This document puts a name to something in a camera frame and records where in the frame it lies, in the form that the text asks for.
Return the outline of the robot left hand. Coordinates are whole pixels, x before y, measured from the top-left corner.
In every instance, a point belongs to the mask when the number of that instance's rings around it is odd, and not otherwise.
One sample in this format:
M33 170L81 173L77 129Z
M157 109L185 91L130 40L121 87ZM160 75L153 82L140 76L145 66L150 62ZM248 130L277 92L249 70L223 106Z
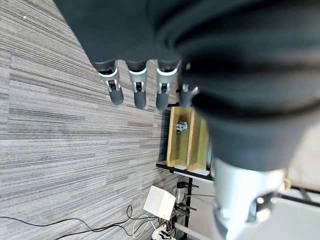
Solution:
M123 102L126 62L145 107L146 64L157 61L156 106L171 82L196 88L208 125L221 237L268 218L306 129L320 119L317 0L57 0L55 5L106 84Z

